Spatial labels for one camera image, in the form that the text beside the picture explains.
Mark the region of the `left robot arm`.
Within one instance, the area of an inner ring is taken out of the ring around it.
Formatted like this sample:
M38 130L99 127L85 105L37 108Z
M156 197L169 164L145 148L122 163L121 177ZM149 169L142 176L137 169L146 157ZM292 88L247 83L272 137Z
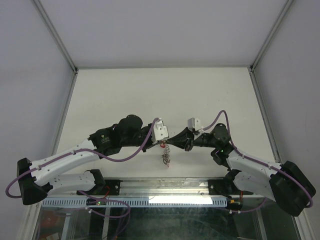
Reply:
M17 162L22 203L33 205L59 192L100 194L105 182L98 169L79 175L67 172L99 159L112 161L110 156L118 154L124 147L137 147L139 152L145 152L168 137L169 132L162 119L155 118L152 123L143 126L140 117L128 115L110 127L97 130L64 152L34 161L22 158Z

